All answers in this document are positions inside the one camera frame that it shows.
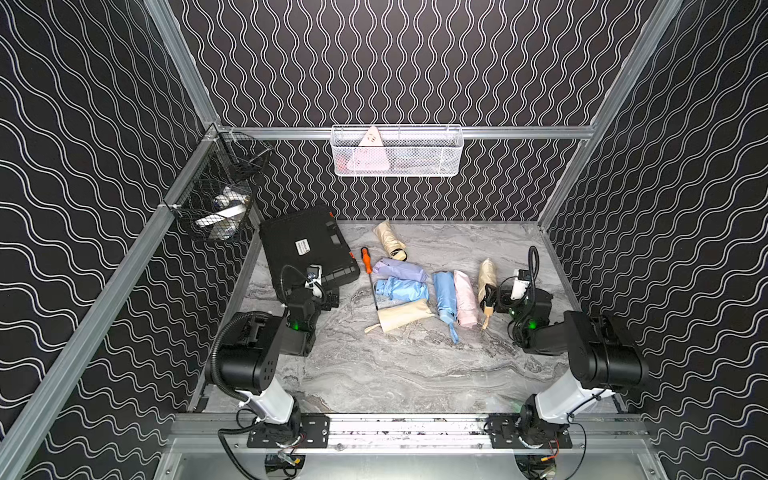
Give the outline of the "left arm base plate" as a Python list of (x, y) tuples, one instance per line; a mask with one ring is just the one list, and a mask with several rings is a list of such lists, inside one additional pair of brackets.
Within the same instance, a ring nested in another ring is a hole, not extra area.
[(287, 423), (256, 425), (248, 435), (247, 447), (256, 449), (324, 449), (328, 445), (331, 419), (322, 414), (304, 414)]

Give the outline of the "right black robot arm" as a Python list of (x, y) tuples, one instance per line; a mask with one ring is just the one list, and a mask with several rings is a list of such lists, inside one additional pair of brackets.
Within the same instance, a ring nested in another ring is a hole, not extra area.
[(523, 293), (508, 301), (502, 299), (502, 288), (497, 289), (496, 305), (506, 306), (510, 316), (508, 336), (527, 354), (565, 354), (568, 360), (568, 370), (520, 408), (520, 420), (529, 430), (565, 425), (590, 404), (647, 381), (647, 361), (621, 321), (568, 310), (552, 323), (549, 295), (536, 286), (530, 271), (524, 273), (523, 285)]

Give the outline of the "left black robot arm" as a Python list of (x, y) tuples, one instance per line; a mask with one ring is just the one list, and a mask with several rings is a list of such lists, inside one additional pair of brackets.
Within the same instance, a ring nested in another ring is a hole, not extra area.
[(339, 305), (339, 289), (295, 288), (279, 315), (239, 312), (222, 327), (205, 367), (206, 380), (270, 426), (298, 429), (295, 398), (275, 379), (281, 355), (306, 357), (314, 347), (320, 314)]

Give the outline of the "beige umbrella with wooden handle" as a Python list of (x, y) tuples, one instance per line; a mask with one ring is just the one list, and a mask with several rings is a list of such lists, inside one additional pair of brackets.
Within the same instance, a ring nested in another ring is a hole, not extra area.
[(494, 262), (487, 258), (479, 268), (478, 272), (478, 304), (484, 315), (482, 329), (486, 330), (490, 324), (490, 318), (495, 311), (497, 302), (497, 271)]

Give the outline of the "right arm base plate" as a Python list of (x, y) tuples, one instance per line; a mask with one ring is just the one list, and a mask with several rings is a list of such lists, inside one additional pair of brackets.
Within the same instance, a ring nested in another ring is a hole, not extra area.
[(571, 449), (566, 425), (542, 423), (534, 425), (520, 414), (490, 414), (482, 431), (489, 437), (493, 449)]

